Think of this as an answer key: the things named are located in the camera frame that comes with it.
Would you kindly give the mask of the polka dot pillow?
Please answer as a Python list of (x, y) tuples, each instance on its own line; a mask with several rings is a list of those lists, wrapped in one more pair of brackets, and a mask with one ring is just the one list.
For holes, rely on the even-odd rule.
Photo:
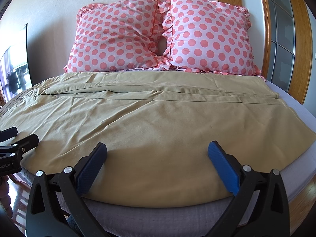
[(66, 73), (168, 70), (158, 54), (163, 0), (92, 3), (79, 9)]
[(260, 75), (247, 8), (210, 0), (158, 0), (166, 40), (162, 67), (192, 73)]

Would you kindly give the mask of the right polka dot pillow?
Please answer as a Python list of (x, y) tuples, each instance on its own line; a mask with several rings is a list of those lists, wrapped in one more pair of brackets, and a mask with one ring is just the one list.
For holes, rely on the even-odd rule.
[(158, 0), (166, 40), (162, 67), (192, 73), (260, 75), (247, 8), (210, 0)]

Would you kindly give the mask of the left polka dot pillow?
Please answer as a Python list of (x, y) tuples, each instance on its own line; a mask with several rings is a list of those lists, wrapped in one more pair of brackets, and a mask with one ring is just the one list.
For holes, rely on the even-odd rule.
[(163, 0), (92, 3), (79, 9), (66, 73), (168, 70), (158, 54)]

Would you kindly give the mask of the wooden framed glass door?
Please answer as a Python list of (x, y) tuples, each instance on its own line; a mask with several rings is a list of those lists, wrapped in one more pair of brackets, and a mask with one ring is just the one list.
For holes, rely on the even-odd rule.
[(312, 27), (304, 0), (262, 0), (265, 79), (303, 104), (312, 71)]

